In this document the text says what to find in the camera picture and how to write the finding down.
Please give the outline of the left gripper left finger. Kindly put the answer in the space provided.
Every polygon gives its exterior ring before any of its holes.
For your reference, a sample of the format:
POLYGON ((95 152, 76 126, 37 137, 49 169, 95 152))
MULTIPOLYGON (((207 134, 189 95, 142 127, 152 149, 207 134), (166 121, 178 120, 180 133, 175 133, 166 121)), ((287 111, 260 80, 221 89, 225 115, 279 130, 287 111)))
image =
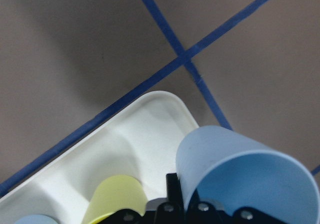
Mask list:
POLYGON ((184 204, 177 174, 166 175, 166 197, 149 201, 145 213, 121 209, 100 223, 184 223, 184 204))

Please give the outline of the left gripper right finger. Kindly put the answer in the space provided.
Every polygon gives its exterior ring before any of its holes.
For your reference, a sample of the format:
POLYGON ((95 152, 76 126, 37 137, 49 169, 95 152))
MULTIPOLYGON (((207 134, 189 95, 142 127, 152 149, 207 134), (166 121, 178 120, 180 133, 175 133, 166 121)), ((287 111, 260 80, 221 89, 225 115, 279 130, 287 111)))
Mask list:
POLYGON ((284 223, 253 207, 241 207, 233 214, 217 208, 213 203, 201 199, 194 191, 186 211, 186 223, 284 223))

